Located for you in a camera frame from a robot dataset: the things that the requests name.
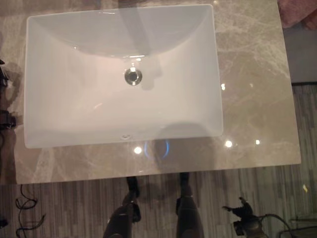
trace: metal bracket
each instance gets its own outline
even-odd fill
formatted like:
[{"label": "metal bracket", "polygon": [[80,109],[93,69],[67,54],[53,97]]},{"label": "metal bracket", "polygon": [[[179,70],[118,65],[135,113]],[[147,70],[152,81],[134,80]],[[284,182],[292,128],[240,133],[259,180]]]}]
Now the metal bracket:
[{"label": "metal bracket", "polygon": [[15,126],[15,117],[6,110],[0,110],[0,130],[11,129]]},{"label": "metal bracket", "polygon": [[0,88],[1,87],[7,87],[8,86],[8,77],[5,75],[5,73],[0,68]]}]

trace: pink fabric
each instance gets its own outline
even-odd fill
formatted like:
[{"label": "pink fabric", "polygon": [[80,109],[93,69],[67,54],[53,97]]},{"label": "pink fabric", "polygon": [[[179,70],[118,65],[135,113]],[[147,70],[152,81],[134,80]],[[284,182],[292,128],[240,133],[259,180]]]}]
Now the pink fabric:
[{"label": "pink fabric", "polygon": [[317,9],[317,0],[278,0],[282,26],[291,27]]},{"label": "pink fabric", "polygon": [[317,29],[317,9],[303,20],[303,25],[308,30]]}]

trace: black cable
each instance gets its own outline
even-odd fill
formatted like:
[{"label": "black cable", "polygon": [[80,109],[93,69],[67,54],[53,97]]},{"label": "black cable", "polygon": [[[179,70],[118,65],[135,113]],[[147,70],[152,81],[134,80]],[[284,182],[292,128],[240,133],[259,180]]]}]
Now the black cable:
[{"label": "black cable", "polygon": [[287,230],[288,230],[289,234],[291,234],[291,237],[292,238],[296,238],[296,236],[293,233],[292,228],[287,224],[287,222],[283,218],[281,218],[280,216],[277,216],[275,214],[265,214],[264,216],[259,217],[260,221],[262,222],[263,219],[266,218],[266,217],[274,217],[276,219],[279,219],[287,227]]},{"label": "black cable", "polygon": [[44,219],[45,219],[45,215],[46,215],[46,214],[44,214],[44,215],[42,216],[42,218],[40,219],[40,221],[38,222],[38,224],[35,225],[35,226],[33,226],[33,227],[24,227],[24,226],[22,225],[22,222],[21,222],[21,212],[22,212],[23,210],[28,210],[28,209],[34,208],[34,207],[36,206],[36,204],[38,203],[37,199],[33,199],[33,198],[27,197],[27,196],[23,193],[22,187],[23,187],[23,185],[21,185],[21,187],[20,187],[20,192],[21,192],[22,197],[24,197],[24,198],[26,199],[26,201],[21,205],[21,203],[20,203],[20,201],[19,201],[18,198],[15,200],[15,206],[20,210],[20,211],[19,211],[19,215],[18,215],[18,220],[19,220],[20,228],[18,228],[18,229],[15,231],[15,234],[16,234],[16,237],[21,238],[20,232],[22,231],[24,237],[27,238],[27,236],[26,236],[26,234],[25,234],[25,231],[35,230],[35,229],[37,229],[38,227],[40,227],[40,226],[43,224],[43,222],[44,222]]},{"label": "black cable", "polygon": [[1,178],[1,170],[2,170],[1,152],[2,152],[2,148],[4,147],[4,135],[2,134],[2,131],[0,131],[0,137],[1,137],[1,144],[0,144],[0,178]]},{"label": "black cable", "polygon": [[[317,229],[317,226],[310,226],[310,227],[303,227],[303,228],[297,228],[297,229],[293,229],[293,231],[303,231],[303,230],[309,230],[309,229]],[[289,232],[289,231],[281,231],[278,235],[279,238],[281,238],[282,234],[285,232]]]}]

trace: beige marble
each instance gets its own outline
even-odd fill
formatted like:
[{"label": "beige marble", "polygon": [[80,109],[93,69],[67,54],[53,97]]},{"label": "beige marble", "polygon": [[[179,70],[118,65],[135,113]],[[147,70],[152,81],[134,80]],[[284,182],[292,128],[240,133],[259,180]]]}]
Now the beige marble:
[{"label": "beige marble", "polygon": [[[300,163],[294,102],[276,0],[2,0],[0,57],[15,83],[9,110],[23,115],[26,19],[31,15],[130,6],[210,3],[214,6],[224,133],[215,138],[27,149],[23,121],[15,129],[18,183],[100,179],[181,171]],[[231,148],[225,147],[227,140]]]}]

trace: white sink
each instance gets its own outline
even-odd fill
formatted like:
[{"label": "white sink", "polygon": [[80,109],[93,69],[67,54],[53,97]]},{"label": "white sink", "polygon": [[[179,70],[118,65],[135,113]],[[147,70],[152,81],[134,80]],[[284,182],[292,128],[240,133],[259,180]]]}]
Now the white sink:
[{"label": "white sink", "polygon": [[29,17],[24,110],[29,148],[221,135],[212,6]]}]

